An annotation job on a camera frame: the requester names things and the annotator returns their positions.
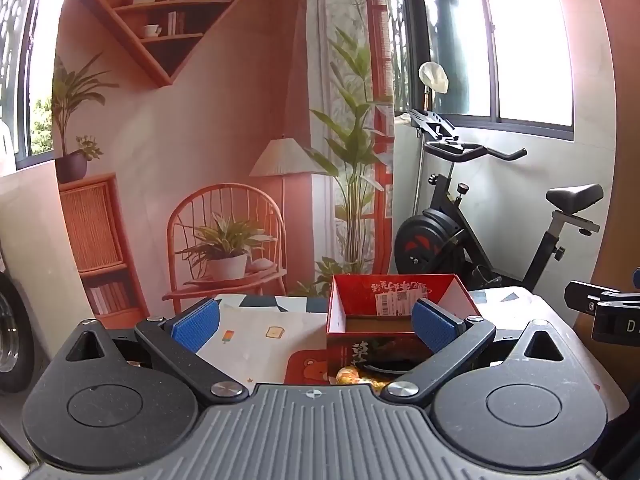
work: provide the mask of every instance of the bike seat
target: bike seat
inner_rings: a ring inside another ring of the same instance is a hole
[[[600,184],[588,186],[557,187],[546,192],[546,199],[567,215],[587,209],[604,197]]]

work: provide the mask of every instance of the silver screw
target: silver screw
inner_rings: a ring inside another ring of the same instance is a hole
[[[211,393],[216,397],[237,397],[242,393],[242,384],[235,381],[222,381],[211,387]]]
[[[409,381],[396,381],[386,387],[390,395],[394,397],[411,397],[420,391],[420,388]]]

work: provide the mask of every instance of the blue textured pad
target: blue textured pad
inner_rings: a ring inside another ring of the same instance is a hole
[[[209,300],[177,321],[172,327],[171,337],[187,350],[196,353],[216,333],[219,326],[218,302]]]
[[[421,302],[411,310],[411,325],[415,335],[434,353],[458,337],[455,324]]]

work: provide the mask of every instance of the wooden chair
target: wooden chair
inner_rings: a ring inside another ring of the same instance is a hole
[[[250,256],[252,260],[266,258],[273,262],[273,267],[248,275],[240,282],[193,283],[205,279],[206,264],[201,262],[192,267],[191,258],[177,252],[198,243],[194,228],[211,226],[212,213],[225,219],[231,218],[232,221],[251,219],[258,222],[264,233],[271,235],[274,241],[253,249]],[[280,209],[269,195],[259,189],[244,184],[216,184],[199,189],[180,202],[169,217],[166,243],[171,291],[162,300],[172,300],[174,311],[179,314],[182,300],[233,292],[262,294],[262,286],[270,282],[276,282],[284,296],[284,276],[287,273],[285,238]]]

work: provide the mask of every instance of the gray ribbed plate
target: gray ribbed plate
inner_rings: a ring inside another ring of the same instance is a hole
[[[154,463],[100,475],[41,466],[29,480],[517,480],[460,458],[423,413],[368,386],[261,385],[241,404],[213,406],[189,438]],[[584,463],[536,480],[596,480]]]

